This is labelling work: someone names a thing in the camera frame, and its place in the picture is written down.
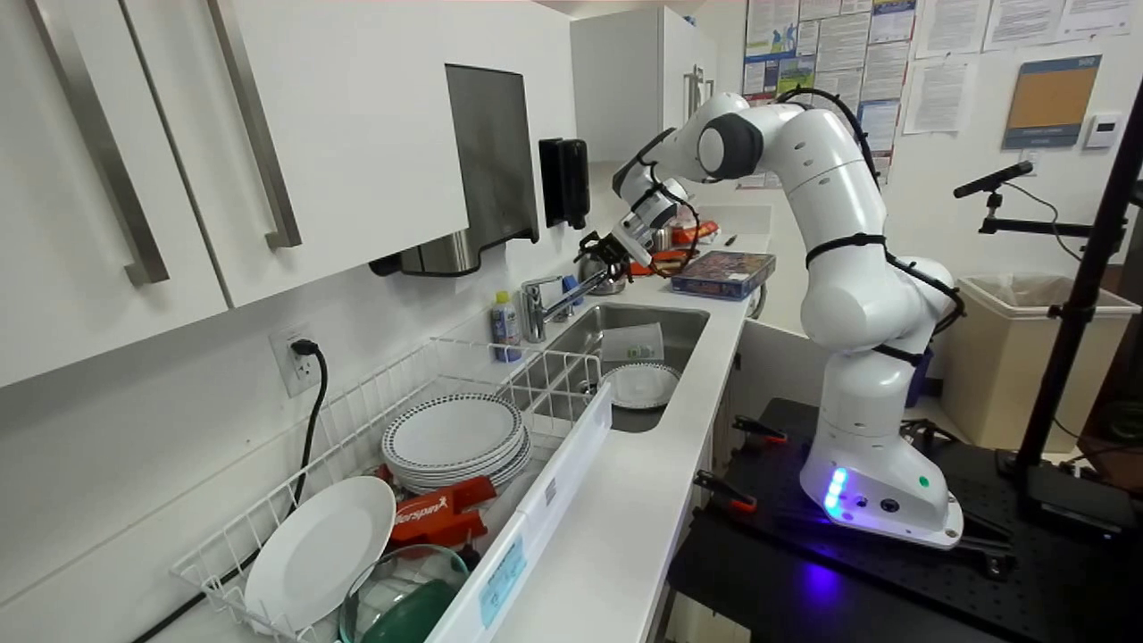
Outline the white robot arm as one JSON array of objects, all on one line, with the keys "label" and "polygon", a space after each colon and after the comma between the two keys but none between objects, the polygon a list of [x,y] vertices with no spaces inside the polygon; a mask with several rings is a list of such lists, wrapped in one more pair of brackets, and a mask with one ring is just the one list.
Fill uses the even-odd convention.
[{"label": "white robot arm", "polygon": [[682,180],[747,174],[775,174],[784,194],[808,263],[799,324],[827,354],[799,494],[831,525],[953,551],[963,509],[899,420],[919,360],[959,314],[958,280],[887,245],[887,200],[831,112],[734,92],[702,101],[612,174],[630,213],[603,245],[646,261],[649,233],[687,207]]}]

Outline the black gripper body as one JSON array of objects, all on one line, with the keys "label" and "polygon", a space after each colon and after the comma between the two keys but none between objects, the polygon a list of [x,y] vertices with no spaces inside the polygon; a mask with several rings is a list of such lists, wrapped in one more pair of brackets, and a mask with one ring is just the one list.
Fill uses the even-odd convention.
[{"label": "black gripper body", "polygon": [[626,280],[630,263],[646,263],[649,250],[632,243],[630,235],[589,233],[578,241],[575,261],[584,283],[603,283],[603,280]]}]

